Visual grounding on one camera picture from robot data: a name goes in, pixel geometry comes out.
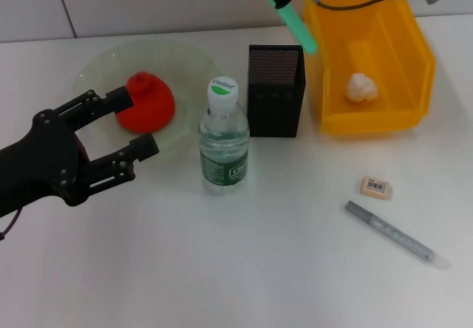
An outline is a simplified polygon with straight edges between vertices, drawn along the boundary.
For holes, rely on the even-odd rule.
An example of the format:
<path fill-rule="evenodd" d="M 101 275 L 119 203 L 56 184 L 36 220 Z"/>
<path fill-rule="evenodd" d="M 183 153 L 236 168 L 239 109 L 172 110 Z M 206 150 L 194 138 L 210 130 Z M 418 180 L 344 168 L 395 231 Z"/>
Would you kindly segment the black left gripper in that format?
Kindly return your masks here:
<path fill-rule="evenodd" d="M 74 132 L 132 106 L 127 88 L 121 86 L 104 98 L 90 89 L 55 111 L 46 109 L 35 115 L 26 136 L 1 150 L 1 215 L 44 197 L 60 197 L 67 205 L 77 206 L 92 195 L 134 180 L 134 161 L 159 153 L 151 134 L 89 161 Z"/>

